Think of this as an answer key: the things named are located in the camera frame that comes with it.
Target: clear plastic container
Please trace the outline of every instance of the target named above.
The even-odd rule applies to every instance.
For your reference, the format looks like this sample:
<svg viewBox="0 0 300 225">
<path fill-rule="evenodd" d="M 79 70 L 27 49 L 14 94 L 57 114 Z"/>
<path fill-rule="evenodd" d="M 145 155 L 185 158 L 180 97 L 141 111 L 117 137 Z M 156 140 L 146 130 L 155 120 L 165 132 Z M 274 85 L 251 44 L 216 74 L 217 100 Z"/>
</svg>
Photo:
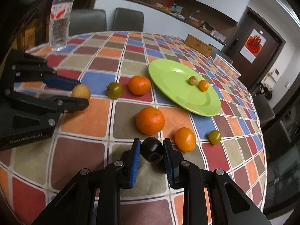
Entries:
<svg viewBox="0 0 300 225">
<path fill-rule="evenodd" d="M 214 65 L 222 70 L 229 78 L 232 80 L 236 80 L 241 74 L 231 66 L 229 62 L 227 62 L 224 58 L 216 55 L 213 61 Z"/>
<path fill-rule="evenodd" d="M 50 24 L 49 44 L 54 52 L 64 49 L 69 37 L 70 16 L 74 0 L 53 0 Z"/>
</svg>

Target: table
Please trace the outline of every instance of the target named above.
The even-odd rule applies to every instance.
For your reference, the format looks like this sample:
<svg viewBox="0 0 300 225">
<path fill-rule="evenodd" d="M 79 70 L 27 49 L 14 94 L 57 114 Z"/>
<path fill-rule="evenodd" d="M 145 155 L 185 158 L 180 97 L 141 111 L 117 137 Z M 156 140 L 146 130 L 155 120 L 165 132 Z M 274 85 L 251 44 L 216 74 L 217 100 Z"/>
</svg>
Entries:
<svg viewBox="0 0 300 225">
<path fill-rule="evenodd" d="M 197 145 L 184 153 L 185 159 L 202 169 L 222 168 L 263 209 L 266 155 L 252 97 L 241 82 L 226 77 L 211 59 L 176 37 L 133 32 L 83 34 L 70 37 L 67 47 L 58 53 L 52 53 L 47 44 L 29 52 L 46 58 L 58 75 L 79 79 L 90 88 L 92 97 L 83 112 L 61 116 L 51 139 L 0 152 L 2 190 L 25 224 L 31 224 L 80 169 L 104 168 L 129 150 L 134 138 L 145 139 L 135 127 L 134 117 L 146 106 L 160 109 L 165 116 L 165 126 L 156 138 L 174 141 L 178 128 L 192 129 Z M 148 76 L 147 66 L 157 58 L 181 62 L 201 73 L 220 97 L 220 113 L 214 117 L 190 113 L 154 84 L 146 95 L 132 95 L 127 87 L 130 77 Z M 117 100 L 106 95 L 106 86 L 113 81 L 124 86 Z M 40 98 L 71 95 L 40 82 L 18 83 L 15 90 Z M 213 129 L 223 136 L 216 146 L 206 137 Z M 163 166 L 141 157 L 135 188 L 121 190 L 122 224 L 180 225 L 182 210 L 183 190 L 169 188 Z"/>
</svg>

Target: door frame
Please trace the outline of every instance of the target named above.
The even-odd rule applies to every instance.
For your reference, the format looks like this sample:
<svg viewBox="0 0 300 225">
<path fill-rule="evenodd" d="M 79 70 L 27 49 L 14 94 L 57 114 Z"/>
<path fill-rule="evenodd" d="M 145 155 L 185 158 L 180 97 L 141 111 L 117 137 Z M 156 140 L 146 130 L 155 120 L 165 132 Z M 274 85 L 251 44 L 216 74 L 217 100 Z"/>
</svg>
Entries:
<svg viewBox="0 0 300 225">
<path fill-rule="evenodd" d="M 281 35 L 266 21 L 264 20 L 258 13 L 256 13 L 254 10 L 252 10 L 250 7 L 247 7 L 245 10 L 240 22 L 236 26 L 235 30 L 233 33 L 230 35 L 228 40 L 226 41 L 226 45 L 223 47 L 222 52 L 226 53 L 231 46 L 231 44 L 234 42 L 235 35 L 240 28 L 241 24 L 245 20 L 246 16 L 249 15 L 251 18 L 253 18 L 257 23 L 259 23 L 269 34 L 271 34 L 275 39 L 277 39 L 279 46 L 276 49 L 276 52 L 273 54 L 271 58 L 269 58 L 269 63 L 266 67 L 266 69 L 260 74 L 257 75 L 255 83 L 250 87 L 249 92 L 252 93 L 256 88 L 257 84 L 256 82 L 261 82 L 264 77 L 267 75 L 275 61 L 277 60 L 279 54 L 281 53 L 284 45 L 285 45 L 285 40 L 281 37 Z"/>
</svg>

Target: gray chair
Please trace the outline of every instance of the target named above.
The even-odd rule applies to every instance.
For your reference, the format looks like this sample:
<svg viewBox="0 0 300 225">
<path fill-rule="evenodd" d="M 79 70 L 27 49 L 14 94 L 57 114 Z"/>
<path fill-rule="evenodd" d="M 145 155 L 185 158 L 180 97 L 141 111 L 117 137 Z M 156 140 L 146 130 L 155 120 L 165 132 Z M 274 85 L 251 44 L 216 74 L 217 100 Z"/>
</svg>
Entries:
<svg viewBox="0 0 300 225">
<path fill-rule="evenodd" d="M 253 103 L 260 121 L 260 126 L 263 127 L 267 122 L 275 118 L 275 113 L 270 107 L 267 99 L 263 94 L 253 97 Z"/>
<path fill-rule="evenodd" d="M 73 9 L 69 36 L 106 31 L 106 13 L 102 9 Z"/>
<path fill-rule="evenodd" d="M 221 58 L 224 58 L 227 62 L 229 62 L 232 65 L 233 62 L 227 55 L 221 52 L 218 48 L 215 48 L 212 44 L 209 44 L 209 46 L 213 48 L 213 51 L 210 55 L 212 58 L 215 58 L 216 55 L 219 55 Z"/>
<path fill-rule="evenodd" d="M 112 31 L 144 31 L 144 14 L 139 11 L 117 8 Z"/>
</svg>

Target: poster on door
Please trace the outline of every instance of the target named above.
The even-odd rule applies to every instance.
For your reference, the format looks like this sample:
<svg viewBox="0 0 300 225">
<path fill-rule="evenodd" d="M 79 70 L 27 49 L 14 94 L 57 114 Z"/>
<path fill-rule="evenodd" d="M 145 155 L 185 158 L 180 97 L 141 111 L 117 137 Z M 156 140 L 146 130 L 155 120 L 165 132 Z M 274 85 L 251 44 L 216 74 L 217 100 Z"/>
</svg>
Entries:
<svg viewBox="0 0 300 225">
<path fill-rule="evenodd" d="M 266 39 L 256 30 L 253 30 L 250 34 L 245 45 L 241 49 L 240 53 L 251 63 L 255 60 L 259 52 L 261 51 Z"/>
</svg>

